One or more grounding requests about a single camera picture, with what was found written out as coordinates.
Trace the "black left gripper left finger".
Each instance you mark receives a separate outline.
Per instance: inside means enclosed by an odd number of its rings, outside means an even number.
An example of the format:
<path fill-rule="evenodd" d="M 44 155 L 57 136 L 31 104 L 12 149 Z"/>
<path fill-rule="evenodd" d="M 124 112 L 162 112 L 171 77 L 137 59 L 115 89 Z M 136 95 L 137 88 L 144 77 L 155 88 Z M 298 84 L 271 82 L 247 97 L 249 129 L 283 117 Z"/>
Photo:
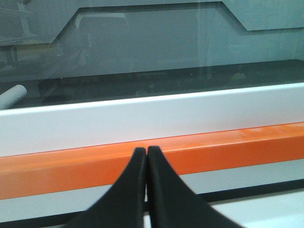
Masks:
<path fill-rule="evenodd" d="M 145 199 L 146 150 L 135 148 L 114 185 L 65 228 L 142 228 Z"/>

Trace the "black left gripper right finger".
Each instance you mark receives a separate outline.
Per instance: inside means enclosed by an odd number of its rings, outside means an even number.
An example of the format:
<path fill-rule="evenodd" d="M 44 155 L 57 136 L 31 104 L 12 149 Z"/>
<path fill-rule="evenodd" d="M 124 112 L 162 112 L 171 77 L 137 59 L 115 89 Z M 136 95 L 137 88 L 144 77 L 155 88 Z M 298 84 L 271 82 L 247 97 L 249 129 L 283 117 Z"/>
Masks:
<path fill-rule="evenodd" d="M 148 148 L 148 202 L 153 228 L 238 228 L 179 177 L 160 147 Z"/>

